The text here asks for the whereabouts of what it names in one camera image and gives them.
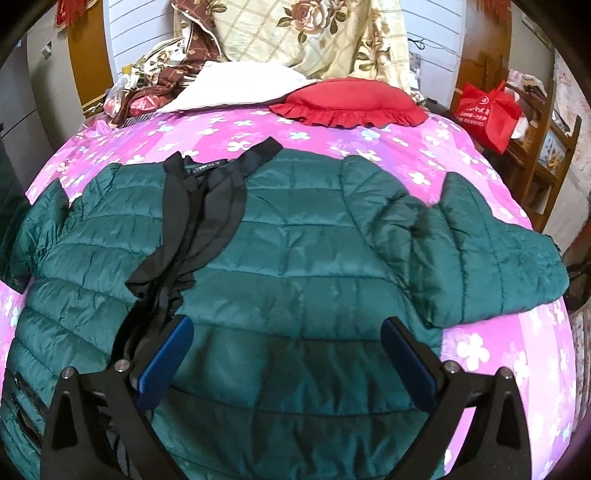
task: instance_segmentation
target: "pink bedsheet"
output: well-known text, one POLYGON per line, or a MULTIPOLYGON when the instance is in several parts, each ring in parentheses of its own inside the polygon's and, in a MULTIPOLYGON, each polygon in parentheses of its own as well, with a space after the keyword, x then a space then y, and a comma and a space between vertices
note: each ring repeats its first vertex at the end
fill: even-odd
MULTIPOLYGON (((235 158, 268 136, 285 147, 334 158, 362 155, 430 205, 440 197, 446 172, 456 171, 480 190, 497 218, 530 228, 525 213, 476 152, 467 133, 435 115, 417 128, 390 125, 353 130, 306 127, 253 108, 157 115, 120 131, 98 122, 62 146, 27 195, 35 201, 49 182, 60 179, 73 200, 109 163, 159 162, 177 150, 200 162, 235 158)), ((23 301, 24 296, 0 284, 2 370, 23 301)), ((574 350, 563 301, 449 329, 443 336, 441 357, 455 359, 470 371, 494 373, 501 365, 515 371, 530 428, 533 478, 543 478, 568 445, 574 415, 574 350)), ((446 470, 453 465, 468 424, 465 416, 446 452, 446 470)))

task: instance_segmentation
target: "blue gripper pad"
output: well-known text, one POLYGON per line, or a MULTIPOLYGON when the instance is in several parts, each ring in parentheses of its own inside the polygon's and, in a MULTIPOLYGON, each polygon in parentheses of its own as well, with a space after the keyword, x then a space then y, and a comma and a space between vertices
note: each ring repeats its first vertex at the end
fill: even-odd
POLYGON ((175 319, 176 325, 160 335, 164 337, 161 346, 142 369, 139 378, 132 380, 137 391, 135 405, 140 413, 156 408, 164 398, 174 375, 193 343, 194 327, 188 317, 175 319))
MULTIPOLYGON (((437 381, 430 374, 417 351, 409 343, 406 336, 411 338, 411 333, 405 332, 394 325, 391 319, 384 320, 380 332, 382 348, 396 369, 404 387, 408 391, 414 404, 419 410, 429 414, 437 410, 437 381)), ((417 347, 422 344, 412 340, 417 347)))

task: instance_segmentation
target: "red ruffled cushion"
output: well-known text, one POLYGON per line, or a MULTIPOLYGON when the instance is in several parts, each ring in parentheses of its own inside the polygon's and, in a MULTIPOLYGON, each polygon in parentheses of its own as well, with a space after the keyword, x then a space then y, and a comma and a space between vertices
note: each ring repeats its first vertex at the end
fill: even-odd
POLYGON ((304 125, 324 127, 416 127, 428 118, 403 90, 379 80, 358 78, 323 80, 269 108, 304 125))

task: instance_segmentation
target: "white pillow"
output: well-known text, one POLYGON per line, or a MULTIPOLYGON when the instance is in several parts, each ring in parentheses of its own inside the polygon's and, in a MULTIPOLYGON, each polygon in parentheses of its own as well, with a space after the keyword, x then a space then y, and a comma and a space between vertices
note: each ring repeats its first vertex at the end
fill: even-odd
POLYGON ((265 103, 317 81, 277 63, 207 61, 195 81, 158 113, 265 103))

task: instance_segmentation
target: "red shopping bag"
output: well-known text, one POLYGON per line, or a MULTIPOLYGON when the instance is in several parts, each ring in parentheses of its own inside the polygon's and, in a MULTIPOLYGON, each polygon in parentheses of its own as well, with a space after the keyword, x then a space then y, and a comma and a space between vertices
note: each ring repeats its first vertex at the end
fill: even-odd
POLYGON ((489 93, 466 84, 456 117, 470 136, 485 148, 503 153, 521 116, 521 108, 504 92, 505 83, 489 93))

